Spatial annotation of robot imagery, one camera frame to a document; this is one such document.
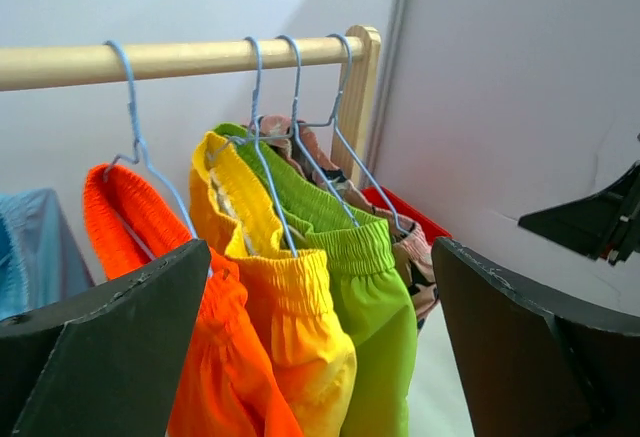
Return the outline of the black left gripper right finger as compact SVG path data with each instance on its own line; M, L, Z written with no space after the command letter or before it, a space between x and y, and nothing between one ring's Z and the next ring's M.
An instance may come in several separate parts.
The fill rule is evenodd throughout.
M638 435L638 317L451 238L435 241L432 259L475 435Z

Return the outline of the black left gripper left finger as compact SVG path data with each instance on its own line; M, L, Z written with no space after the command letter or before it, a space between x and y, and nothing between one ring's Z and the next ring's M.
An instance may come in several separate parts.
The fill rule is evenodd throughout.
M191 240L1 322L4 436L163 436L210 263Z

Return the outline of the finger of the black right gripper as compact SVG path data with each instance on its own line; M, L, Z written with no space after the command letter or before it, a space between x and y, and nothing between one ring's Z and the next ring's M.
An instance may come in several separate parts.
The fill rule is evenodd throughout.
M518 226L611 265L639 251L639 163L588 197L529 213Z

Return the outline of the pink patterned shorts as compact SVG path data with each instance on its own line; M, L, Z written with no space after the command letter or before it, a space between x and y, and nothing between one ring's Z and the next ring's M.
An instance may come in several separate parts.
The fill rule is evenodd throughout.
M285 134L288 131L289 117L283 115L262 116L263 121L260 125L262 132ZM362 191L345 175L344 171L322 151L316 135L310 128L302 127L300 135L331 183L348 204L389 222L396 270L411 296L416 312L417 326L422 327L427 316L439 303L439 294L431 259L431 245L427 242L421 225L408 217L400 214L395 216L391 211L373 206L364 197ZM306 163L293 140L278 139L270 141L269 145L309 182L323 190L326 189L324 181Z

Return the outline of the lime green shorts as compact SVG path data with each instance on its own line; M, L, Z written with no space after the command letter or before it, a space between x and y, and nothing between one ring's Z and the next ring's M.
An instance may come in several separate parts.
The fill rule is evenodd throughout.
M244 135L231 123L212 131L225 139ZM233 147L269 192L253 146ZM261 150L297 250L327 255L334 310L355 346L354 389L337 436L406 435L417 326L395 268L388 224L348 207L360 224L355 227L333 196L307 182L266 144Z

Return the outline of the blue wire hanger orange shorts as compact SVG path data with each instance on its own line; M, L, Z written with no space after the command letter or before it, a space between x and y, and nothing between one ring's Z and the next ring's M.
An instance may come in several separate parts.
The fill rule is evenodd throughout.
M104 182L108 181L109 174L115 168L115 166L120 161L125 161L133 166L142 163L146 170L157 179L167 190L170 192L176 204L178 205L178 210L181 213L183 221L190 233L190 236L193 239L197 239L198 235L196 229L189 217L186 205L180 196L177 188L172 184L172 182L162 174L153 164L147 142L143 136L141 130L141 124L138 115L138 107L137 107L137 95L136 95L136 84L135 84L135 76L132 65L126 55L123 47L114 40L107 40L104 42L104 45L109 47L117 56L125 74L125 79L127 83L128 89L128 104L127 110L130 119L130 126L132 132L132 152L133 155L129 156L123 153L118 153L113 158L112 162L107 166L107 168L103 171L102 180Z

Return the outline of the blue wire hanger patterned shorts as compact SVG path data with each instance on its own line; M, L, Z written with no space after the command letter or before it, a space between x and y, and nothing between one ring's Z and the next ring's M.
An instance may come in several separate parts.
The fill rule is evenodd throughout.
M346 33L334 33L332 37L341 43L346 54L332 110L324 122L296 121L294 141L313 168L312 175L323 181L325 189L341 204L347 203L347 196L359 192L351 178L366 178L388 206L387 212L393 221L391 228L407 236L411 229L402 224L396 208L359 155L359 138L365 132L373 108L380 34L373 27L354 25ZM332 165L319 157L317 147L311 143L313 131L319 128L332 132L332 151L338 154L330 159Z

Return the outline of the blue wire hanger green shorts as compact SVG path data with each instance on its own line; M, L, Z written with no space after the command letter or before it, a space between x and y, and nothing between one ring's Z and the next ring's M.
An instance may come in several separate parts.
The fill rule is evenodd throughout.
M316 175L319 176L324 181L326 189L340 203L340 205L343 208L343 211L349 217L353 225L355 227L359 227L360 224L358 220L353 215L351 210L347 207L346 202L343 200L343 198L338 193L334 185L331 183L331 181L325 174L324 170L320 167L320 165L316 161L315 157L309 151L309 149L307 148L306 144L303 142L300 135L302 127L331 127L332 129L335 129L335 124L338 120L338 110L342 101L347 80L350 76L352 63L353 63L353 55L352 55L351 46L344 35L333 33L333 34L329 34L329 37L338 39L343 45L343 47L346 49L347 69L346 69L346 76L342 77L340 80L338 91L334 100L333 108L328 120L322 123L309 123L309 122L301 122L298 120L298 104L299 104L299 94L300 94L302 57L301 57L299 46L296 43L296 41L290 36L286 34L282 34L277 36L277 39L286 41L289 44L296 58L294 95L292 100L291 118L290 118L288 131L285 134L271 134L267 132L262 132L260 125L261 125L261 122L263 121L263 116L260 116L260 117L252 116L251 124L249 126L249 135L256 141L258 140L274 141L278 139L286 139L287 141L293 140L296 143L297 149L304 156L306 163L309 164L314 169Z

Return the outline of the light blue shorts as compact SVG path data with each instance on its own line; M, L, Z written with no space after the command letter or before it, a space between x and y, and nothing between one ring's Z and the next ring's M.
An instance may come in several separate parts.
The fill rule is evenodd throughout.
M41 308L94 286L51 188L1 196L1 317Z

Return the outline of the red plastic tray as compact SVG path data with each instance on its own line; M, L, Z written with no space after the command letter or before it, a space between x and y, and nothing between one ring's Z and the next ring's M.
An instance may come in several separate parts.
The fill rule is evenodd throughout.
M409 203L398 197L396 194L382 188L387 199L393 205L395 210L402 216L408 217L413 221L419 223L426 235L427 242L432 245L439 237L451 238L452 235L443 227L432 221L427 216L423 215L420 211L416 210ZM372 186L362 190L364 197L376 208L391 211L389 206L385 203L384 199L380 196L379 192Z

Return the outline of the wooden clothes rack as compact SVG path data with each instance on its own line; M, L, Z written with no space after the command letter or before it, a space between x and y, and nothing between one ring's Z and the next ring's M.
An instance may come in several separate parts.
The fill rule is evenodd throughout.
M298 39L302 65L341 65L346 54L331 37ZM133 44L124 50L139 80L249 71L255 56L246 41ZM125 77L114 52L104 44L90 46L3 47L1 90L19 91L92 85L122 81ZM367 128L359 138L365 153Z

